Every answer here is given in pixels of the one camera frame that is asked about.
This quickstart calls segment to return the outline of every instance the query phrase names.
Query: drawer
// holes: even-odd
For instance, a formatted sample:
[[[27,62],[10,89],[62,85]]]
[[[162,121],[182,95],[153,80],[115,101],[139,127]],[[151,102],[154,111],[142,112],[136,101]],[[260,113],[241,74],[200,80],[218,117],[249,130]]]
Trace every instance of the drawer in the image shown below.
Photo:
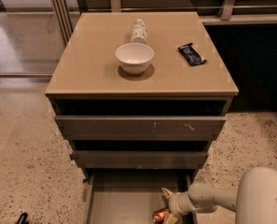
[[[94,170],[87,187],[87,224],[153,224],[152,214],[167,206],[161,188],[186,191],[188,171]],[[197,223],[189,214],[178,224]]]
[[[225,117],[56,116],[68,140],[208,140],[217,138]]]
[[[207,152],[73,151],[79,168],[193,169],[202,168]]]
[[[74,116],[220,116],[227,112],[230,97],[146,98],[131,99],[56,99],[58,115]]]
[[[202,152],[211,145],[209,141],[165,140],[70,140],[70,146],[78,151],[178,151]]]

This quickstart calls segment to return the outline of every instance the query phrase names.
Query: drawer cabinet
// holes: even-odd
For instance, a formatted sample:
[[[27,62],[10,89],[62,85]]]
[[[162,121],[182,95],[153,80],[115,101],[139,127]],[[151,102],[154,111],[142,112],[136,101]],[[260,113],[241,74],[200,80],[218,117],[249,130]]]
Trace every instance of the drawer cabinet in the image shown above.
[[[129,76],[115,52],[137,19],[155,55],[151,69]],[[190,42],[206,64],[178,52]],[[88,180],[87,223],[152,223],[166,205],[160,188],[188,189],[237,93],[197,13],[82,14],[46,95]]]

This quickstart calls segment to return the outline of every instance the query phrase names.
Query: open drawer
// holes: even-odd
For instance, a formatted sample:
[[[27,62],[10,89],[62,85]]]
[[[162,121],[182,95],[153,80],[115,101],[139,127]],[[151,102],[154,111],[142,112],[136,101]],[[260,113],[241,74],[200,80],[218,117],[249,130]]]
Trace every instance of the open drawer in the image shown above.
[[[168,205],[161,188],[185,191],[188,184],[188,170],[94,170],[85,223],[151,224],[153,212]],[[178,223],[196,221],[190,214]]]
[[[67,140],[208,140],[225,117],[56,116]]]

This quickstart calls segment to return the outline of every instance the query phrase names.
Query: speckled floor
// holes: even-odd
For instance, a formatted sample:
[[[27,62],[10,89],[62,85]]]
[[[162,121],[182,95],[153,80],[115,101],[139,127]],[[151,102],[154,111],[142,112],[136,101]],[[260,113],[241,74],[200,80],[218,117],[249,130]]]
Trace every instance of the speckled floor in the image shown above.
[[[0,79],[0,224],[15,223],[24,211],[31,224],[83,223],[84,175],[69,159],[71,148],[60,135],[44,94],[47,85],[47,80]],[[275,116],[229,113],[196,179],[236,189],[242,174],[253,167],[277,170]],[[234,214],[219,208],[198,215],[198,221],[233,224]]]

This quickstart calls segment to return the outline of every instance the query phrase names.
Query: terrazzo floor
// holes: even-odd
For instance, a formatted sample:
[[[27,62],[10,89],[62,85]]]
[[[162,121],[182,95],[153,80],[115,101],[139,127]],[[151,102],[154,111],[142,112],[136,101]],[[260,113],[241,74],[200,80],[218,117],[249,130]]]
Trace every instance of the terrazzo floor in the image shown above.
[[[50,17],[47,23],[39,23],[45,30],[56,27]],[[20,44],[21,56],[19,58],[15,52],[9,53],[11,57],[0,55],[0,64],[16,61],[18,71],[25,71],[25,67],[26,71],[28,68],[32,71],[35,67],[32,64],[44,63],[45,59],[50,63],[42,69],[54,68],[62,48],[53,48],[57,50],[56,55],[48,51],[52,46],[41,49],[39,52],[42,53],[32,51],[37,56],[29,60],[28,57],[33,56],[26,52],[25,44],[33,42],[31,37],[28,38],[30,35],[20,31],[19,25],[4,25],[3,29],[8,31],[8,37],[17,37],[8,44],[10,48]],[[48,31],[51,30],[47,29],[46,36],[51,34]],[[54,37],[53,47],[59,44],[56,40],[59,37]],[[44,46],[47,39],[41,37],[40,41],[40,46],[33,47],[35,50]],[[0,72],[17,71],[12,64],[0,66]],[[22,212],[29,214],[30,224],[82,224],[85,218],[87,190],[82,183],[84,175],[69,159],[71,148],[59,133],[54,112],[45,96],[47,85],[47,79],[0,78],[0,224],[16,223]],[[216,188],[236,189],[244,172],[256,166],[277,170],[276,114],[228,113],[228,121],[213,142],[209,159],[196,181]],[[197,217],[199,224],[234,223],[234,213],[223,208]]]

